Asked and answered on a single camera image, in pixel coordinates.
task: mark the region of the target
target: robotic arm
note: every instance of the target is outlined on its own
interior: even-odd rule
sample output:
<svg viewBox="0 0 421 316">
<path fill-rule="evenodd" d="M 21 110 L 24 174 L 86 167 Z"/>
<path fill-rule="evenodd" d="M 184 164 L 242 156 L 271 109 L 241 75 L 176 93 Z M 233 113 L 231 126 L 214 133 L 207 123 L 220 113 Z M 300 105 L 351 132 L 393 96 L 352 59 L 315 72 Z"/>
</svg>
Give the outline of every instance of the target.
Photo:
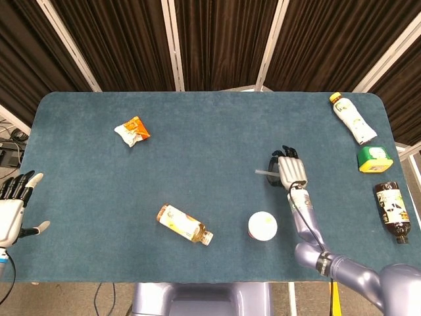
<svg viewBox="0 0 421 316">
<path fill-rule="evenodd" d="M 352 288 L 386 316 L 421 315 L 421 270 L 404 264 L 388 265 L 380 273 L 344 255 L 331 252 L 323 241 L 309 193 L 304 164 L 295 149 L 283 146 L 272 154 L 270 172 L 277 165 L 280 179 L 267 176 L 273 186 L 288 191 L 298 235 L 304 240 L 295 247 L 295 258 L 304 267 Z"/>
<path fill-rule="evenodd" d="M 11 177 L 0 187 L 0 279 L 9 261 L 7 248 L 19 238 L 41 234 L 50 225 L 49 221 L 45 221 L 38 227 L 22 228 L 25 207 L 32 191 L 43 178 L 42 173 L 31 178 L 34 173 L 30 171 L 16 178 Z"/>
</svg>

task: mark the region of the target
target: humanoid robot hand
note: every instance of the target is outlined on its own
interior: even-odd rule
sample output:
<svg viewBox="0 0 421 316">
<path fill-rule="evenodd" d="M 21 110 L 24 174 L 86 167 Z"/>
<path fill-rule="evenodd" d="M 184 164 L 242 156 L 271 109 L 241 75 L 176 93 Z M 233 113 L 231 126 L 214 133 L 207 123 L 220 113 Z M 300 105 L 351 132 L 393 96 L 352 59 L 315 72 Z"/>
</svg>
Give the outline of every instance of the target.
<svg viewBox="0 0 421 316">
<path fill-rule="evenodd" d="M 268 171 L 276 172 L 275 165 L 278 166 L 280 179 L 274 176 L 267 176 L 269 183 L 272 186 L 283 186 L 288 190 L 294 182 L 300 182 L 300 185 L 305 188 L 307 185 L 307 175 L 305 174 L 304 164 L 298 158 L 297 151 L 292 147 L 282 146 L 285 150 L 276 150 L 272 154 L 269 162 Z"/>
<path fill-rule="evenodd" d="M 0 250 L 12 246 L 18 238 L 41 234 L 50 225 L 49 221 L 38 227 L 22 228 L 24 210 L 37 183 L 43 178 L 34 171 L 7 179 L 0 187 Z"/>
</svg>

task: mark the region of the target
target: juice bottle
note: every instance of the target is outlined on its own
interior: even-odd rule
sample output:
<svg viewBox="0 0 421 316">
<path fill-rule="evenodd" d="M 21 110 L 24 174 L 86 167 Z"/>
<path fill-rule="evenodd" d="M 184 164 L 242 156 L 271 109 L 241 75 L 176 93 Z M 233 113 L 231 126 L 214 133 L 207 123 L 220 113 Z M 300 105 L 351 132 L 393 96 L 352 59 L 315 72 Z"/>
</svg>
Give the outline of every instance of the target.
<svg viewBox="0 0 421 316">
<path fill-rule="evenodd" d="M 377 133 L 369 127 L 350 99 L 343 97 L 339 92 L 332 94 L 329 99 L 334 105 L 336 115 L 353 133 L 358 144 L 369 142 L 377 136 Z"/>
<path fill-rule="evenodd" d="M 394 181 L 379 183 L 375 186 L 375 191 L 387 230 L 396 236 L 398 244 L 407 244 L 410 221 L 397 183 Z"/>
<path fill-rule="evenodd" d="M 161 207 L 157 221 L 191 242 L 201 242 L 207 246 L 213 237 L 204 224 L 169 204 Z"/>
</svg>

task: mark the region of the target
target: orange snack package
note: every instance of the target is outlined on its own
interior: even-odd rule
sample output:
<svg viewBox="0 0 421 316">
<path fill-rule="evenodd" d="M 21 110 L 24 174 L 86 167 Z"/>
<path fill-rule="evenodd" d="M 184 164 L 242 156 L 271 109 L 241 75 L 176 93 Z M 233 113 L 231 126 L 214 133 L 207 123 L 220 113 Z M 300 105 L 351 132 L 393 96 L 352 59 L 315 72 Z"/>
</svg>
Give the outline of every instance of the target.
<svg viewBox="0 0 421 316">
<path fill-rule="evenodd" d="M 117 126 L 114 131 L 120 135 L 124 142 L 130 147 L 133 147 L 134 144 L 141 140 L 151 137 L 139 117 L 134 117 L 123 125 Z"/>
</svg>

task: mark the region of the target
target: cable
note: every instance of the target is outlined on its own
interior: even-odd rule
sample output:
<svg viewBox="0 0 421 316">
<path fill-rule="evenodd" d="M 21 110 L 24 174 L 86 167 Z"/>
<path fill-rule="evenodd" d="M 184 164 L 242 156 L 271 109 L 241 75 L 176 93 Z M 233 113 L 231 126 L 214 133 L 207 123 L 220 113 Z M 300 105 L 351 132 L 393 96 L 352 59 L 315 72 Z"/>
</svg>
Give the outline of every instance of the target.
<svg viewBox="0 0 421 316">
<path fill-rule="evenodd" d="M 14 140 L 17 143 L 23 143 L 26 140 L 28 140 L 29 136 L 23 133 L 23 131 L 19 130 L 18 128 L 15 128 L 12 131 L 11 139 Z"/>
<path fill-rule="evenodd" d="M 95 296 L 93 297 L 93 307 L 95 308 L 95 312 L 97 316 L 99 316 L 98 307 L 97 307 L 97 297 L 98 297 L 99 289 L 101 288 L 102 285 L 103 285 L 102 282 L 99 283 L 99 286 L 97 287 L 97 291 L 95 292 Z M 114 310 L 115 305 L 116 305 L 116 284 L 113 283 L 112 284 L 112 306 L 107 316 L 111 316 L 111 313 Z"/>
<path fill-rule="evenodd" d="M 6 128 L 4 130 L 2 130 L 2 132 L 6 131 L 9 134 L 9 139 L 0 137 L 0 142 L 2 143 L 10 143 L 10 144 L 14 144 L 16 146 L 16 148 L 18 149 L 18 161 L 19 161 L 19 165 L 22 164 L 22 159 L 20 157 L 20 151 L 22 150 L 22 148 L 20 147 L 20 145 L 24 145 L 25 141 L 28 140 L 29 136 L 26 135 L 25 133 L 23 133 L 23 131 L 15 128 L 11 133 L 9 132 L 9 130 Z"/>
<path fill-rule="evenodd" d="M 132 309 L 133 309 L 133 304 L 129 306 L 129 309 L 127 310 L 127 313 L 125 316 L 130 316 L 130 314 L 132 313 Z"/>
<path fill-rule="evenodd" d="M 6 178 L 7 176 L 10 176 L 14 171 L 16 171 L 16 170 L 18 170 L 17 168 L 14 168 L 10 173 L 8 173 L 8 174 L 6 174 L 5 176 L 2 176 L 1 178 L 0 178 L 0 180 L 1 179 L 4 179 L 4 178 Z"/>
<path fill-rule="evenodd" d="M 6 126 L 1 125 L 0 127 L 3 127 L 4 128 L 4 130 L 0 130 L 0 134 L 1 134 L 1 133 L 5 132 L 5 131 L 9 131 L 11 128 L 14 128 L 14 125 L 9 126 L 9 127 L 6 127 Z"/>
<path fill-rule="evenodd" d="M 291 199 L 291 202 L 294 205 L 295 210 L 300 215 L 300 217 L 303 220 L 305 226 L 307 226 L 308 230 L 311 232 L 314 239 L 317 241 L 317 244 L 319 245 L 320 249 L 322 251 L 326 251 L 325 247 L 323 246 L 321 241 L 316 236 L 316 233 L 313 231 L 313 229 L 310 228 L 310 225 L 305 220 L 305 218 L 304 218 L 303 214 L 301 213 L 300 209 L 297 207 L 297 204 L 295 204 L 295 201 L 294 201 L 294 199 L 292 197 L 292 194 L 291 194 L 291 190 L 292 190 L 292 188 L 295 184 L 301 185 L 301 184 L 303 184 L 303 182 L 302 181 L 294 181 L 294 182 L 291 183 L 291 185 L 289 186 L 289 189 L 288 189 L 289 198 Z M 329 311 L 330 316 L 332 316 L 334 314 L 333 308 L 334 308 L 334 280 L 333 280 L 333 278 L 330 278 L 330 311 Z"/>
<path fill-rule="evenodd" d="M 334 314 L 334 280 L 330 278 L 330 310 L 329 316 Z"/>
<path fill-rule="evenodd" d="M 301 214 L 301 211 L 300 211 L 300 209 L 297 207 L 297 204 L 295 204 L 295 201 L 294 201 L 294 199 L 293 199 L 293 197 L 292 197 L 292 194 L 291 194 L 291 190 L 292 190 L 292 188 L 293 188 L 294 184 L 300 184 L 300 185 L 301 185 L 301 184 L 303 184 L 303 181 L 294 181 L 294 182 L 292 182 L 292 183 L 291 183 L 291 185 L 289 186 L 289 189 L 288 189 L 289 198 L 291 199 L 291 202 L 292 202 L 292 204 L 294 205 L 294 208 L 297 210 L 297 212 L 298 212 L 298 214 L 300 215 L 301 219 L 303 220 L 303 222 L 304 222 L 305 226 L 307 226 L 307 228 L 309 229 L 309 231 L 310 231 L 310 232 L 311 232 L 311 234 L 313 235 L 314 239 L 317 241 L 317 244 L 319 245 L 320 249 L 321 249 L 322 251 L 326 251 L 325 247 L 323 246 L 323 244 L 321 243 L 321 241 L 318 239 L 318 237 L 317 237 L 317 236 L 316 236 L 316 234 L 314 233 L 313 229 L 311 229 L 311 228 L 310 228 L 310 225 L 309 225 L 309 224 L 307 223 L 307 221 L 305 220 L 305 218 L 304 218 L 303 214 Z"/>
<path fill-rule="evenodd" d="M 6 251 L 7 257 L 9 257 L 10 262 L 12 263 L 12 268 L 13 268 L 13 282 L 11 287 L 9 288 L 9 291 L 7 291 L 5 297 L 0 301 L 0 305 L 3 304 L 3 302 L 9 297 L 9 294 L 12 292 L 13 286 L 14 286 L 14 282 L 16 280 L 16 266 L 14 265 L 14 261 L 11 257 L 11 255 L 9 255 Z"/>
</svg>

